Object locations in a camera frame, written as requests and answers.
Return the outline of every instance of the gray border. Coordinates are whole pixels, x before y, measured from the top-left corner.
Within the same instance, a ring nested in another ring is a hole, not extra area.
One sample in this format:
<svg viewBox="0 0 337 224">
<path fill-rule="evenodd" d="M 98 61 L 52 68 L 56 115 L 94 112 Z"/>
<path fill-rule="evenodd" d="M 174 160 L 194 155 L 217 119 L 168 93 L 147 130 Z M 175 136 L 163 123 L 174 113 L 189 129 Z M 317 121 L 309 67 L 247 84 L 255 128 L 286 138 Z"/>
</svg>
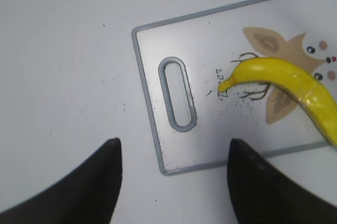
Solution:
<svg viewBox="0 0 337 224">
<path fill-rule="evenodd" d="M 165 73 L 165 69 L 167 65 L 171 63 L 175 63 L 179 65 L 181 75 L 184 81 L 184 88 L 185 88 L 185 93 L 187 97 L 187 103 L 189 104 L 190 115 L 191 115 L 191 121 L 186 126 L 178 125 L 177 121 L 175 120 L 175 116 L 174 116 L 171 95 L 170 95 L 170 91 L 167 85 L 167 79 L 166 79 L 166 73 Z M 185 67 L 184 62 L 182 62 L 177 57 L 167 57 L 163 59 L 161 63 L 159 64 L 158 73 L 159 73 L 160 83 L 162 86 L 168 121 L 171 127 L 177 130 L 178 132 L 182 132 L 182 133 L 190 131 L 196 125 L 196 112 L 195 112 L 195 107 L 193 104 L 193 97 L 192 97 L 192 92 L 190 88 L 189 78 L 187 76 L 186 67 Z"/>
<path fill-rule="evenodd" d="M 155 123 L 154 116 L 153 116 L 150 94 L 148 92 L 148 86 L 147 86 L 147 82 L 146 82 L 145 72 L 144 72 L 144 69 L 143 69 L 141 52 L 140 52 L 140 48 L 139 48 L 139 44 L 138 44 L 138 40 L 137 40 L 137 32 L 142 31 L 142 30 L 146 30 L 146 29 L 150 29 L 150 28 L 156 28 L 156 27 L 164 26 L 164 25 L 167 25 L 167 24 L 183 22 L 183 21 L 186 21 L 186 20 L 189 20 L 189 19 L 193 19 L 193 18 L 197 18 L 197 17 L 201 17 L 201 16 L 206 16 L 206 15 L 211 15 L 211 14 L 215 14 L 215 13 L 239 8 L 239 7 L 244 7 L 244 6 L 257 4 L 257 3 L 261 3 L 261 2 L 267 2 L 267 1 L 271 1 L 271 0 L 247 0 L 247 1 L 242 1 L 242 2 L 238 2 L 238 3 L 234 3 L 234 4 L 222 6 L 222 7 L 217 7 L 217 8 L 197 12 L 197 13 L 194 13 L 194 14 L 184 15 L 184 16 L 175 17 L 175 18 L 172 18 L 172 19 L 163 20 L 163 21 L 160 21 L 160 22 L 155 22 L 155 23 L 151 23 L 151 24 L 138 26 L 138 27 L 135 27 L 132 30 L 132 32 L 131 32 L 132 43 L 133 43 L 133 47 L 134 47 L 134 50 L 135 50 L 136 60 L 137 60 L 138 69 L 139 69 L 139 73 L 140 73 L 140 77 L 141 77 L 141 83 L 142 83 L 143 92 L 144 92 L 144 96 L 145 96 L 147 113 L 148 113 L 148 117 L 150 119 L 150 125 L 151 125 L 151 130 L 152 130 L 152 135 L 153 135 L 154 147 L 155 147 L 156 155 L 157 155 L 158 166 L 159 166 L 159 170 L 162 174 L 164 174 L 166 176 L 169 176 L 169 175 L 176 175 L 176 174 L 181 174 L 181 173 L 185 173 L 185 172 L 189 172 L 189 171 L 202 170 L 202 169 L 208 169 L 208 168 L 223 166 L 223 165 L 226 165 L 226 161 L 212 162 L 212 163 L 208 163 L 208 164 L 202 164 L 202 165 L 197 165 L 197 166 L 192 166 L 192 167 L 185 167 L 185 168 L 176 169 L 176 170 L 166 170 L 165 169 L 164 162 L 163 162 L 163 156 L 162 156 L 161 148 L 160 148 L 160 142 L 159 142 L 158 134 L 157 134 L 157 127 L 156 127 L 156 123 Z M 299 151 L 321 148 L 321 147 L 325 147 L 325 146 L 328 146 L 328 145 L 329 144 L 327 142 L 324 142 L 324 141 L 315 142 L 315 143 L 295 146 L 295 147 L 291 147 L 291 148 L 284 148 L 284 149 L 269 151 L 269 152 L 264 153 L 264 156 L 265 157 L 274 157 L 274 156 L 285 155 L 285 154 L 290 154 L 290 153 L 299 152 Z"/>
</svg>

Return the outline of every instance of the banana peel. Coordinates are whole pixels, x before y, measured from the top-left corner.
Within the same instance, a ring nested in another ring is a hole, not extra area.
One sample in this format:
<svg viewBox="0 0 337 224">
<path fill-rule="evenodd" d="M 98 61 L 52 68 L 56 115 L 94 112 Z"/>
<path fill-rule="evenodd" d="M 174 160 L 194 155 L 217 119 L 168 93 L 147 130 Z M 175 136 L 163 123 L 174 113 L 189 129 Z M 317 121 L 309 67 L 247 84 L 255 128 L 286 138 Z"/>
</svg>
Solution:
<svg viewBox="0 0 337 224">
<path fill-rule="evenodd" d="M 337 105 L 329 91 L 306 71 L 281 59 L 248 59 L 219 84 L 218 91 L 222 93 L 249 82 L 273 83 L 287 92 L 304 108 L 324 137 L 337 146 Z"/>
</svg>

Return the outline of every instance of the cutting board handle hole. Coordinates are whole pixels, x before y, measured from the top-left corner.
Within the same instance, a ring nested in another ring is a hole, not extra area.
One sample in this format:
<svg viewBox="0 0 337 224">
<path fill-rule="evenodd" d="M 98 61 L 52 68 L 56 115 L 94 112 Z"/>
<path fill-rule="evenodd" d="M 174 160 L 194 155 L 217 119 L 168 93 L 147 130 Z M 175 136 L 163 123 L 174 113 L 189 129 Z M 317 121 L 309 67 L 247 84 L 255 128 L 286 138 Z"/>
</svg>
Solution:
<svg viewBox="0 0 337 224">
<path fill-rule="evenodd" d="M 185 64 L 177 57 L 167 57 L 158 73 L 171 127 L 178 132 L 190 131 L 196 125 L 196 111 Z"/>
</svg>

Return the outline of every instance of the cutting board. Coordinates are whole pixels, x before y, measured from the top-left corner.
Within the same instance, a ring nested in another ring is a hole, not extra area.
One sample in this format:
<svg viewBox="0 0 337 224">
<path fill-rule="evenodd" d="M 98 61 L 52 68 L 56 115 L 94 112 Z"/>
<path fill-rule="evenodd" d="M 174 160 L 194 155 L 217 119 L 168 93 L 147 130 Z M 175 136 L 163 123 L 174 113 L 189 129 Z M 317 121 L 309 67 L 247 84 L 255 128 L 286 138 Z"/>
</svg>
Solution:
<svg viewBox="0 0 337 224">
<path fill-rule="evenodd" d="M 240 59 L 277 57 L 337 100 L 337 0 L 249 0 L 137 27 L 134 49 L 165 175 L 226 165 L 232 138 L 264 156 L 328 145 L 304 110 L 266 83 L 217 92 Z"/>
</svg>

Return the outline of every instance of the owl wing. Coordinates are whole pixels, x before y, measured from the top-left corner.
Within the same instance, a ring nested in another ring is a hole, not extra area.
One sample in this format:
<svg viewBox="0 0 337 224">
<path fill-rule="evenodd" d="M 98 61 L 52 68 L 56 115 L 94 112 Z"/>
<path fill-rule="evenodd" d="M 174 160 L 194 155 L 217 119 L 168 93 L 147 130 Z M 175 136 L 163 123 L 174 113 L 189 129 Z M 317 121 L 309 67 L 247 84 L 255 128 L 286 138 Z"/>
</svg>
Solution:
<svg viewBox="0 0 337 224">
<path fill-rule="evenodd" d="M 285 91 L 275 87 L 266 104 L 266 122 L 272 124 L 295 109 L 297 103 Z"/>
</svg>

